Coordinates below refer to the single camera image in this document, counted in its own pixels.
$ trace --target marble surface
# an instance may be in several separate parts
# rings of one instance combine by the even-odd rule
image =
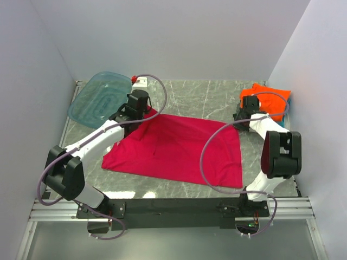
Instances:
[[[250,88],[252,81],[164,81],[168,91],[168,102],[164,113],[217,120],[233,121],[233,113],[239,103],[240,91]],[[158,109],[163,102],[163,91],[159,83],[150,81],[147,90],[152,105]],[[68,121],[62,147],[73,144],[91,133],[93,129]],[[263,140],[256,133],[240,132],[243,167],[243,185],[249,185],[260,172],[260,157]],[[103,170],[102,154],[89,163],[86,181],[111,198],[205,198],[227,197],[204,185],[184,183],[135,174]],[[277,197],[297,197],[294,179],[280,184],[274,191]]]

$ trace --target red cloth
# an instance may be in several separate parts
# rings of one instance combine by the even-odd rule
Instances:
[[[156,113],[151,110],[147,117]],[[225,123],[161,114],[115,144],[102,168],[142,176],[204,184],[199,160],[209,137]],[[204,172],[214,186],[242,188],[239,134],[227,127],[210,143]]]

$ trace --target red cap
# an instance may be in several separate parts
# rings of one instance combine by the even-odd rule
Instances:
[[[137,81],[137,77],[134,75],[131,78],[131,83],[135,84],[135,82]]]

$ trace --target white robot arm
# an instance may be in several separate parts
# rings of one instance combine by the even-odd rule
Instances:
[[[257,119],[261,117],[264,117],[264,114],[254,114],[250,118]],[[249,127],[252,130],[256,131],[264,140],[267,131],[276,131],[278,133],[289,132],[287,129],[278,125],[270,117],[259,121],[251,121],[249,123]],[[279,185],[285,180],[286,179],[283,177],[269,179],[262,171],[260,171],[260,173],[254,179],[254,181],[247,186],[246,191],[265,191],[266,193],[272,193],[274,188],[276,188],[277,185]],[[266,200],[267,196],[265,194],[249,193],[248,199],[254,202],[261,202],[263,200]]]
[[[260,102],[256,96],[245,96],[243,108],[234,114],[235,120],[249,118],[248,124],[236,125],[240,130],[253,130],[264,139],[261,157],[261,169],[246,191],[273,190],[301,170],[301,135],[281,127],[268,114],[260,112]],[[267,199],[265,194],[249,193],[248,200],[261,202]]]
[[[46,167],[63,154],[70,153],[70,155],[57,162],[48,171],[43,180],[44,183],[64,199],[75,200],[102,212],[100,207],[107,204],[108,198],[101,191],[88,185],[83,173],[86,172],[89,161],[101,154],[108,146],[120,141],[137,129],[140,123],[136,122],[112,126],[120,122],[143,119],[144,114],[148,112],[148,99],[149,95],[146,91],[134,90],[128,95],[128,103],[123,104],[93,133],[65,149],[59,146],[53,147],[49,151]]]

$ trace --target orange towel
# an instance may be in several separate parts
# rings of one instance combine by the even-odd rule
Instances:
[[[275,92],[283,96],[286,100],[288,100],[291,94],[290,90],[274,89],[274,88],[269,88],[269,87],[254,83],[252,88],[244,89],[243,91],[241,91],[241,94],[240,94],[241,107],[242,107],[242,98],[244,96],[251,96],[252,94],[256,94],[260,92]],[[284,112],[284,110],[286,109],[286,102],[284,102],[284,100],[281,99],[279,96],[272,95],[272,94],[261,94],[261,95],[258,95],[257,97],[261,103],[261,106],[260,106],[261,111],[265,111],[266,113],[269,113],[269,114],[275,114],[275,113]],[[282,121],[282,118],[283,118],[283,115],[272,116],[272,119],[276,122]]]

